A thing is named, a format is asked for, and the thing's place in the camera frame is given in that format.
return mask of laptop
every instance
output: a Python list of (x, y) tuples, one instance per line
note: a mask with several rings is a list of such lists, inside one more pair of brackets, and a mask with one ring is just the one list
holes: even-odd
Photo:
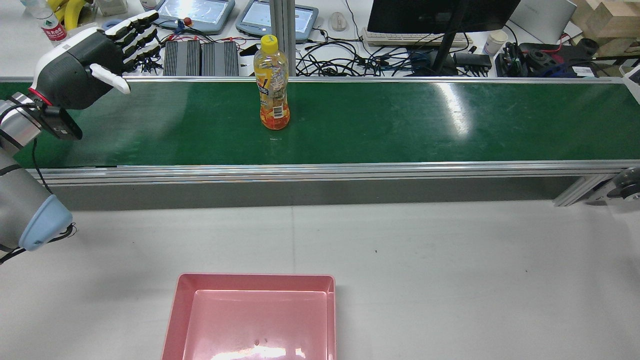
[(557, 44), (575, 9), (568, 0), (522, 0), (510, 20), (544, 44)]

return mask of yellow object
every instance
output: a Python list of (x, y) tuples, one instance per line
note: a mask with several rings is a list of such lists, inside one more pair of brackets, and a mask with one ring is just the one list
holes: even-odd
[(67, 4), (62, 4), (62, 6), (57, 11), (54, 12), (56, 14), (56, 17), (58, 18), (58, 21), (62, 22), (62, 20), (65, 18), (66, 9), (67, 9)]
[(260, 44), (265, 54), (275, 54), (278, 51), (278, 38), (274, 35), (264, 35), (260, 39)]
[(262, 47), (253, 56), (255, 81), (260, 91), (260, 121), (268, 129), (280, 130), (291, 118), (287, 102), (289, 66), (287, 58), (278, 50), (278, 39), (263, 36)]
[(84, 6), (84, 0), (69, 0), (65, 9), (65, 28), (67, 31), (78, 27), (78, 18), (80, 18), (80, 10)]
[(58, 9), (67, 3), (68, 0), (47, 0), (47, 3), (49, 3), (49, 7), (51, 8), (51, 10), (58, 11)]

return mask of pink plastic tray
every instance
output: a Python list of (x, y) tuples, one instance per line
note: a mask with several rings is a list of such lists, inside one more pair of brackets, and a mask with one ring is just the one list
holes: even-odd
[(162, 359), (335, 360), (335, 280), (182, 274)]

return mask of juice bottle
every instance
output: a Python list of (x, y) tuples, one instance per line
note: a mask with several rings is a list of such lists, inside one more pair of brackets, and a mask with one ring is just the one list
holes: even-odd
[(255, 79), (260, 90), (260, 120), (271, 130), (284, 128), (291, 118), (287, 104), (289, 66), (286, 56), (278, 50), (278, 39), (264, 35), (262, 47), (253, 57)]

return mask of banana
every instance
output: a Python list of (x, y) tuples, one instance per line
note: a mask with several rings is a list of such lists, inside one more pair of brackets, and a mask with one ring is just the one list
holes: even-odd
[(49, 3), (49, 7), (53, 11), (58, 10), (58, 8), (60, 8), (64, 4), (66, 4), (67, 1), (68, 0), (47, 0), (47, 2)]
[(80, 18), (80, 10), (86, 3), (85, 0), (69, 0), (65, 8), (65, 28), (67, 31), (78, 27), (78, 18)]
[(62, 22), (62, 20), (65, 18), (66, 9), (67, 9), (67, 4), (62, 4), (62, 6), (60, 6), (58, 11), (55, 12), (56, 17), (58, 18), (58, 21)]

